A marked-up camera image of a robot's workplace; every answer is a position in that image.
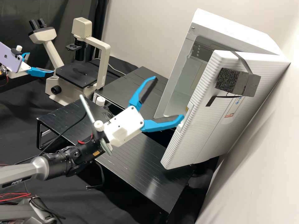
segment warning label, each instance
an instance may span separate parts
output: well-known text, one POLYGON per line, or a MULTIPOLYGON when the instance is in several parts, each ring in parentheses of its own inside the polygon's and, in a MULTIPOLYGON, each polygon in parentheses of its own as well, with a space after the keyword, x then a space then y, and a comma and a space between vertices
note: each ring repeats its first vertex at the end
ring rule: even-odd
POLYGON ((224 116, 224 118, 229 118, 234 116, 234 114, 236 113, 238 107, 241 105, 241 103, 244 100, 244 96, 240 96, 237 97, 234 101, 234 103, 232 104, 232 106, 230 107, 230 109, 228 110, 227 114, 224 116))

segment smartphone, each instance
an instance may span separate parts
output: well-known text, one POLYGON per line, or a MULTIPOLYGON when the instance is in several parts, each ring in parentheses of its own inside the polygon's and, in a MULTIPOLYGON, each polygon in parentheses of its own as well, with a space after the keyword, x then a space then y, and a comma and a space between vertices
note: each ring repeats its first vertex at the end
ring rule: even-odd
POLYGON ((22 63, 22 56, 15 55, 8 46, 0 42, 0 63, 17 73, 22 63))

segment black curtain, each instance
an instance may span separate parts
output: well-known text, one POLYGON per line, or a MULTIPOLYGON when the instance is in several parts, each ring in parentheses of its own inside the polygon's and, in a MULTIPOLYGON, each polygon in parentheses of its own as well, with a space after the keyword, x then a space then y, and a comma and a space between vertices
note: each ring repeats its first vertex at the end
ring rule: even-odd
MULTIPOLYGON (((105 24, 105 16, 106 16, 108 3, 109 0, 99 0, 95 11, 93 37, 99 40, 102 40, 102 34, 103 34, 103 29, 105 24)), ((91 47, 89 60, 92 59, 93 51, 94 51, 94 47, 91 47)), ((98 54, 99 54, 99 49, 96 49, 95 58, 97 58, 98 54)))
MULTIPOLYGON (((0 42, 10 48, 23 47, 22 52, 30 52, 28 64, 33 67, 53 69, 42 44, 34 44, 28 37, 32 31, 29 20, 43 18, 48 26, 55 28, 57 37, 53 43, 62 61, 68 64, 74 59, 74 52, 65 46, 74 42, 71 34, 73 19, 84 17, 92 21, 96 15, 97 0, 0 0, 0 42)), ((35 80, 23 76, 9 80, 0 92, 35 80)))

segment black platform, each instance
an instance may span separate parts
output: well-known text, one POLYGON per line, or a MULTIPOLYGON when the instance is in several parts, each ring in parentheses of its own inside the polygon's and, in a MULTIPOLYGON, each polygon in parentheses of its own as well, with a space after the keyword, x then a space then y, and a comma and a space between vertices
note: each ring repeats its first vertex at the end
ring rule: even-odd
POLYGON ((105 85, 102 90, 96 90, 95 94, 103 96, 109 102, 122 109, 125 109, 128 106, 129 100, 136 89, 143 83, 145 79, 152 76, 156 76, 158 78, 158 82, 140 110, 140 113, 144 119, 152 119, 168 79, 149 70, 148 68, 140 67, 130 72, 126 76, 123 76, 109 83, 108 85, 105 85))
MULTIPOLYGON (((95 119, 105 122, 102 114, 105 110, 91 101, 88 103, 95 119)), ((60 134, 83 115, 84 108, 78 100, 39 117, 38 133, 40 124, 42 124, 56 134, 60 134)), ((77 140, 87 138, 91 131, 90 121, 85 117, 82 122, 67 131, 63 138, 75 145, 77 140)), ((190 166, 173 170, 164 169, 160 163, 164 152, 165 147, 141 133, 121 147, 114 147, 112 156, 103 154, 96 160, 170 213, 193 170, 190 166)))
POLYGON ((56 75, 70 83, 85 88, 97 81, 99 67, 90 62, 73 62, 56 69, 56 75))

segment white wall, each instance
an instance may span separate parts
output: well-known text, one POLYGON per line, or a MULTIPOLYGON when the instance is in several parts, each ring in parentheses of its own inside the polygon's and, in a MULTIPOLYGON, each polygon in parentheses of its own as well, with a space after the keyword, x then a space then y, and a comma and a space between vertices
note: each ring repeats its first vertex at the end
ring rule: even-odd
POLYGON ((299 223, 299 18, 294 21, 285 24, 292 33, 281 43, 292 64, 225 157, 196 224, 299 223))
POLYGON ((103 41, 112 56, 169 77, 197 8, 266 32, 278 44, 297 13, 296 0, 110 0, 103 41))

